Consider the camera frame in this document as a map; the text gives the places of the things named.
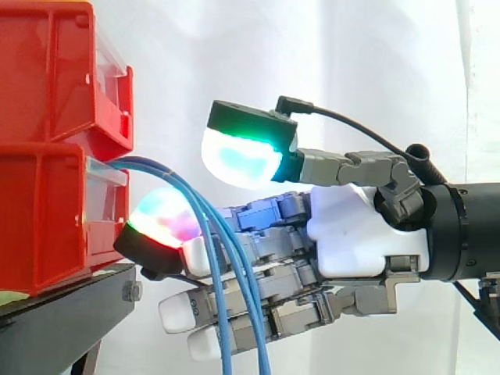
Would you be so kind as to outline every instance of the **white fabric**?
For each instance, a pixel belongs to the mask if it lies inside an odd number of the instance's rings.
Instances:
[[[459,0],[462,33],[468,42],[466,76],[468,90],[467,182],[500,181],[500,3],[485,0]],[[466,286],[477,297],[477,281]],[[499,373],[500,342],[473,315],[473,309],[460,302],[457,375]]]
[[[264,109],[281,94],[304,98],[362,121],[402,148],[426,143],[450,179],[464,179],[465,84],[452,0],[93,3],[135,71],[135,153],[173,167],[215,205],[296,188],[243,191],[206,170],[200,144],[216,98]],[[301,147],[378,148],[317,116],[297,120]],[[132,205],[161,185],[134,174]],[[190,359],[185,334],[162,329],[157,304],[182,288],[175,281],[145,285],[135,312],[104,340],[97,374],[220,373],[217,361]],[[345,316],[269,345],[273,373],[453,373],[456,296],[441,283],[412,288],[415,307],[397,316]],[[238,375],[257,373],[255,352],[233,362]]]

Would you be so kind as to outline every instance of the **stacked red bins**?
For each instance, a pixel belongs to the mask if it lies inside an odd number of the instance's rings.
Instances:
[[[132,71],[86,2],[0,2],[0,291],[37,295],[120,259]]]

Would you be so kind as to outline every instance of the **black shelf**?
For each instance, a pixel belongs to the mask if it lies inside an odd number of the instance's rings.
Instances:
[[[89,280],[0,307],[0,374],[56,375],[81,364],[134,310],[123,291],[132,264],[115,264]]]

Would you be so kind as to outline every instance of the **black cylindrical joint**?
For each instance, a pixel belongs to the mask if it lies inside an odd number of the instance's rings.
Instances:
[[[154,241],[129,223],[123,226],[113,247],[125,258],[143,266],[142,274],[149,280],[162,280],[167,275],[181,273],[184,268],[179,249]]]
[[[500,272],[500,184],[423,188],[431,280],[463,280]]]

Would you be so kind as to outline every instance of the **green light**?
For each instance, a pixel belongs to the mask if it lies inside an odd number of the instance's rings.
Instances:
[[[232,137],[207,128],[202,158],[220,180],[240,188],[258,188],[271,181],[283,155],[267,143]]]
[[[146,195],[128,223],[138,232],[171,248],[179,248],[184,241],[201,233],[188,201],[173,187]]]

